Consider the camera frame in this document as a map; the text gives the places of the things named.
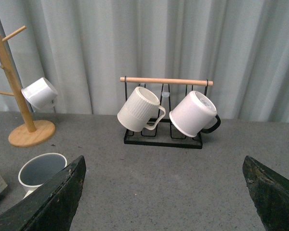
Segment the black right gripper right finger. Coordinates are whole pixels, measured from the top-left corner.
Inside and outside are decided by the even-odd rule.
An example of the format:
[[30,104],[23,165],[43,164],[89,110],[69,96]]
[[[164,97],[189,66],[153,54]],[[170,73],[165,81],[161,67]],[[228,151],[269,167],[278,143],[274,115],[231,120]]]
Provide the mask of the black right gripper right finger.
[[289,180],[246,156],[243,175],[251,199],[267,231],[289,231]]

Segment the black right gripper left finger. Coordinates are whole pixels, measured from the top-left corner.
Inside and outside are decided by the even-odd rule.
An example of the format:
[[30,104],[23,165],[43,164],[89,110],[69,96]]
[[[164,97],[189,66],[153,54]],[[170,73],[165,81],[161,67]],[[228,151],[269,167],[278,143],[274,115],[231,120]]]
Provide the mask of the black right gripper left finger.
[[0,231],[68,231],[86,174],[79,156],[45,184],[0,215]]

